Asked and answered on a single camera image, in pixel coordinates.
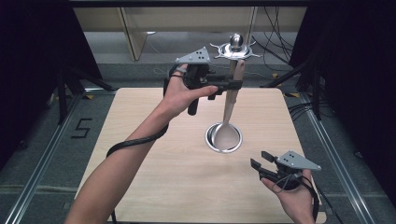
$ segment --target metal bowl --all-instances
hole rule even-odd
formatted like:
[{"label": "metal bowl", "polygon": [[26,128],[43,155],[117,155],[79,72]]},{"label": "metal bowl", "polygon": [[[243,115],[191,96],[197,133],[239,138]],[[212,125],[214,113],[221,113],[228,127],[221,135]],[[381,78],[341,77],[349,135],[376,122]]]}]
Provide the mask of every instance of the metal bowl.
[{"label": "metal bowl", "polygon": [[240,131],[238,128],[236,128],[235,126],[233,126],[231,123],[230,123],[230,125],[238,132],[238,135],[239,135],[238,144],[237,144],[236,146],[231,147],[231,148],[228,148],[228,149],[218,149],[218,148],[216,148],[216,146],[214,145],[214,141],[213,141],[213,132],[214,132],[214,130],[216,130],[216,128],[217,128],[221,123],[222,123],[222,122],[218,122],[218,123],[212,124],[212,125],[206,130],[206,133],[205,133],[205,141],[206,141],[206,144],[207,144],[212,150],[214,150],[214,151],[216,151],[216,152],[218,152],[218,153],[231,153],[231,152],[234,152],[234,151],[236,151],[238,148],[241,147],[243,137],[242,137],[241,131]]}]

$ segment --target metal ladle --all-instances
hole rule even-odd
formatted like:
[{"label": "metal ladle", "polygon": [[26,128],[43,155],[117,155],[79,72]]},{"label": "metal ladle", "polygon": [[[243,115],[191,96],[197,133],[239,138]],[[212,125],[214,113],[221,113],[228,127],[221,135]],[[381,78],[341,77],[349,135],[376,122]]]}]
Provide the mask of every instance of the metal ladle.
[{"label": "metal ladle", "polygon": [[[245,61],[239,60],[233,73],[233,80],[242,80],[245,72]],[[236,103],[238,91],[227,91],[223,122],[220,123],[212,132],[212,143],[218,150],[228,150],[238,145],[240,134],[233,125],[230,124],[233,106]]]}]

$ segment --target cable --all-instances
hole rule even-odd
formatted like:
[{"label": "cable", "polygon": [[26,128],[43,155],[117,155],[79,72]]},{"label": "cable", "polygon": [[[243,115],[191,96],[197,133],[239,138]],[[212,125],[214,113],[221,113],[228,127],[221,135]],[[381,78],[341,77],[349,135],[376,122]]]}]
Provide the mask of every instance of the cable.
[{"label": "cable", "polygon": [[264,36],[267,38],[267,40],[271,43],[271,44],[273,44],[274,46],[276,46],[276,47],[278,47],[278,48],[283,48],[282,46],[280,46],[280,45],[278,45],[277,43],[274,43],[274,41],[272,41],[269,37],[268,37],[268,35],[265,33],[265,32],[262,32],[263,34],[264,34]]},{"label": "cable", "polygon": [[259,41],[256,40],[256,38],[254,36],[252,36],[251,38],[253,38],[254,41],[256,41],[256,43],[262,47],[265,51],[268,51],[269,53],[271,53],[272,55],[274,55],[275,57],[277,57],[280,61],[282,61],[283,63],[289,63],[288,61],[286,61],[285,59],[281,58],[279,55],[277,55],[276,53],[274,53],[273,51],[269,50],[268,48],[266,48],[264,45],[262,45],[261,43],[259,43]]},{"label": "cable", "polygon": [[335,217],[338,219],[338,221],[341,224],[344,224],[343,220],[338,216],[337,212],[335,212],[334,208],[332,207],[332,204],[330,203],[329,199],[326,197],[326,195],[323,193],[321,188],[318,186],[318,183],[316,183],[317,190],[319,191],[320,195],[323,197],[324,201],[326,201],[327,205],[332,209],[332,213],[335,215]]},{"label": "cable", "polygon": [[[159,139],[160,137],[162,137],[166,131],[168,130],[169,124],[167,124],[165,127],[163,127],[162,130],[160,130],[158,133],[155,133],[149,137],[143,137],[143,138],[138,138],[138,139],[134,139],[134,140],[129,140],[129,141],[124,141],[124,142],[120,142],[117,143],[116,145],[114,145],[113,147],[111,147],[107,154],[106,154],[106,158],[109,157],[112,153],[114,153],[117,150],[120,150],[122,148],[125,147],[131,147],[131,146],[137,146],[137,145],[141,145],[141,144],[145,144],[154,140]],[[113,210],[113,212],[111,213],[111,220],[114,224],[117,224],[117,218],[116,218],[116,211]]]},{"label": "cable", "polygon": [[303,104],[299,104],[299,105],[292,105],[292,106],[288,107],[288,110],[289,110],[289,112],[292,112],[292,111],[294,111],[294,108],[305,106],[305,105],[312,105],[312,103],[303,103]]},{"label": "cable", "polygon": [[[274,193],[280,193],[280,192],[282,192],[283,190],[285,190],[285,187],[288,185],[289,180],[290,180],[291,177],[292,177],[292,175],[287,175],[287,176],[285,176],[285,177],[279,179],[278,181],[276,181],[276,183],[271,187],[271,191],[273,191]],[[285,183],[283,184],[282,188],[280,188],[279,191],[275,191],[275,190],[274,190],[274,187],[275,187],[276,185],[278,185],[280,182],[284,181],[285,179],[286,179],[286,181],[285,181]]]},{"label": "cable", "polygon": [[269,40],[271,39],[273,33],[275,33],[275,34],[277,35],[277,37],[278,37],[280,43],[281,43],[283,52],[284,52],[284,54],[285,54],[287,60],[289,61],[289,59],[290,59],[290,54],[285,50],[286,46],[283,44],[283,38],[282,38],[282,36],[281,36],[280,33],[279,33],[279,19],[278,19],[279,7],[275,7],[275,10],[276,10],[276,20],[275,20],[275,22],[273,23],[273,21],[271,20],[270,15],[268,14],[267,8],[264,7],[265,14],[267,15],[267,18],[268,18],[268,20],[269,20],[269,22],[271,23],[271,26],[272,26],[272,28],[273,28],[270,37],[269,37],[269,38],[267,37],[267,38],[268,38],[267,44],[269,43]]},{"label": "cable", "polygon": [[312,182],[305,176],[303,176],[303,178],[305,180],[307,180],[309,185],[311,185],[311,186],[308,186],[307,184],[305,184],[304,181],[302,181],[300,179],[296,179],[296,180],[299,181],[304,187],[306,187],[309,190],[309,192],[311,193],[311,196],[314,198],[314,208],[312,210],[312,216],[314,217],[314,220],[317,221],[318,211],[319,211],[319,197],[312,185]]},{"label": "cable", "polygon": [[312,109],[312,107],[303,108],[302,110],[299,110],[297,113],[295,113],[293,116],[291,116],[292,121],[296,121],[302,114],[304,114],[305,112],[307,112],[307,111],[309,111],[309,110],[311,110],[311,109]]}]

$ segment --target aluminum rail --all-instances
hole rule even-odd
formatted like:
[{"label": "aluminum rail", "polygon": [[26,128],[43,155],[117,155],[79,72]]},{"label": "aluminum rail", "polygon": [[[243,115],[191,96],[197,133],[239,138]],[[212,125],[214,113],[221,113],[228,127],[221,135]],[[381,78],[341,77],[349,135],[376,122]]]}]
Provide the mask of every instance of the aluminum rail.
[{"label": "aluminum rail", "polygon": [[[306,93],[301,92],[300,96],[303,103],[310,102]],[[311,110],[308,111],[308,117],[311,120],[315,131],[318,134],[320,142],[325,148],[326,154],[329,157],[330,162],[332,163],[332,166],[337,173],[338,178],[340,179],[340,182],[344,187],[344,190],[346,191],[346,195],[349,198],[353,208],[355,209],[359,220],[361,221],[361,223],[375,223],[374,216],[370,212],[366,201],[361,196],[360,191],[358,190],[351,176],[349,175],[347,168],[345,167],[343,161],[338,155],[337,150],[335,149],[334,144],[332,143],[330,136],[327,134],[322,122],[316,119],[316,116]]]},{"label": "aluminum rail", "polygon": [[50,161],[53,157],[56,147],[59,145],[62,136],[67,128],[70,118],[73,115],[73,111],[78,105],[79,100],[81,99],[81,95],[75,95],[70,102],[68,107],[69,113],[64,119],[64,121],[58,125],[55,130],[55,133],[49,140],[49,144],[47,145],[43,155],[40,158],[35,170],[33,171],[32,175],[30,176],[28,182],[23,187],[23,190],[18,197],[17,201],[12,206],[8,217],[7,217],[7,224],[17,224],[21,222],[21,219],[26,212],[27,207],[29,206],[30,201],[32,201],[33,196],[35,195],[35,190],[41,180],[41,177],[46,172]]},{"label": "aluminum rail", "polygon": [[341,0],[35,0],[31,3],[67,7],[310,7]]}]

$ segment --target person's hand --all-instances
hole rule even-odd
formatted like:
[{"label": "person's hand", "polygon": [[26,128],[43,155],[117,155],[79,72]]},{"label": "person's hand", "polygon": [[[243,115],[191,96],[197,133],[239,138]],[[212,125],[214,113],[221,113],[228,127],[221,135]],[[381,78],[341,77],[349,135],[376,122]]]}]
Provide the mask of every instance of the person's hand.
[{"label": "person's hand", "polygon": [[[311,171],[303,170],[303,176],[311,180]],[[306,187],[300,185],[297,189],[281,190],[278,185],[266,178],[262,179],[262,183],[276,194],[283,210],[295,223],[315,223],[312,216],[312,196]]]},{"label": "person's hand", "polygon": [[202,87],[201,89],[189,90],[183,83],[183,75],[176,71],[174,77],[169,80],[168,88],[160,106],[170,111],[173,117],[183,112],[190,103],[200,97],[209,96],[218,90],[216,86]]}]

